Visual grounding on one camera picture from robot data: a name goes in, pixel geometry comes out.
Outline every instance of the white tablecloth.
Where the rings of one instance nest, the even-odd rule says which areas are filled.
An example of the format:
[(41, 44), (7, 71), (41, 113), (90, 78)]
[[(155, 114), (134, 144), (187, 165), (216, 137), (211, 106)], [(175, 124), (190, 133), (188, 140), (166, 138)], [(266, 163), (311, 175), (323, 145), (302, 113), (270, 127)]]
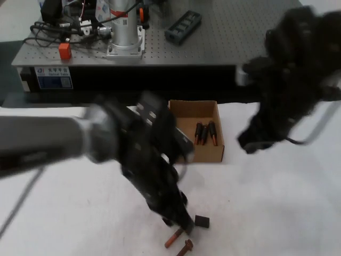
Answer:
[[(304, 139), (326, 106), (319, 105), (292, 137)], [(341, 114), (310, 146), (284, 142), (246, 155), (236, 137), (256, 110), (257, 104), (219, 105), (223, 163), (190, 165), (180, 184), (189, 213), (210, 217), (208, 230), (194, 230), (189, 255), (339, 256)], [(67, 116), (81, 111), (1, 109), (0, 115)], [(1, 222), (33, 175), (0, 180)], [(120, 174), (118, 163), (74, 159), (47, 168), (0, 241), (0, 255), (174, 256), (186, 238), (182, 235), (165, 249), (175, 229), (148, 209)]]

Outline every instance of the cardboard box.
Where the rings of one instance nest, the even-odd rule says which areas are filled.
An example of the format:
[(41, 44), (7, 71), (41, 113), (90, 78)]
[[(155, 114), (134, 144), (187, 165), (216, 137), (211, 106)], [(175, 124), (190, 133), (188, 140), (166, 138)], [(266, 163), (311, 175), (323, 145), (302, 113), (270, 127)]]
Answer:
[(207, 143), (195, 145), (193, 163), (220, 163), (224, 156), (224, 138), (216, 101), (182, 101), (170, 100), (169, 109), (176, 117), (177, 127), (194, 143), (198, 122), (208, 124), (214, 121), (217, 130), (218, 146), (213, 145), (208, 134)]

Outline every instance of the orange block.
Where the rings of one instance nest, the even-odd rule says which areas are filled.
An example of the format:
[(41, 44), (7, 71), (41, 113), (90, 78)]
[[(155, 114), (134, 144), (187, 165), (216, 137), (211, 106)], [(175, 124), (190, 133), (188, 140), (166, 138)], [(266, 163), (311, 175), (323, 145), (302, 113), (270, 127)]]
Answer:
[(59, 45), (59, 54), (62, 60), (69, 60), (71, 58), (71, 47), (69, 43), (61, 43)]

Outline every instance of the black connector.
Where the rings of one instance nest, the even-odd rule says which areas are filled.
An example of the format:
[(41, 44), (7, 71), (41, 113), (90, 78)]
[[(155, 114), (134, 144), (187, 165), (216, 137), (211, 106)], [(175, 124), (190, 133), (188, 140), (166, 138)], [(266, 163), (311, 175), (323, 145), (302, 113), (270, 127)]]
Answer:
[(218, 146), (217, 143), (217, 130), (215, 128), (215, 123), (213, 121), (210, 121), (208, 124), (209, 134), (211, 135), (211, 138), (213, 140), (213, 145)]
[(201, 18), (201, 14), (187, 11), (165, 31), (166, 40), (173, 44), (180, 45), (201, 23)]
[(63, 6), (60, 0), (45, 0), (40, 12), (44, 22), (52, 25), (56, 24), (57, 19), (62, 15)]
[(209, 228), (209, 218), (196, 215), (194, 225), (196, 225), (197, 227)]
[(195, 142), (194, 142), (194, 145), (200, 144), (201, 133), (202, 133), (202, 122), (198, 122), (198, 123), (197, 123), (196, 132), (195, 132), (195, 134), (194, 134), (195, 139), (196, 139)]

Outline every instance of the blue label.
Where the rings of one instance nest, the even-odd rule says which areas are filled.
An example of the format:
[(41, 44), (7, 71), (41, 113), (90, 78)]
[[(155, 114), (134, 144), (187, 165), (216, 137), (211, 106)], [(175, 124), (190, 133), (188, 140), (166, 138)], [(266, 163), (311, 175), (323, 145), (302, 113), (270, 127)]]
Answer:
[(73, 89), (69, 76), (38, 76), (41, 89)]

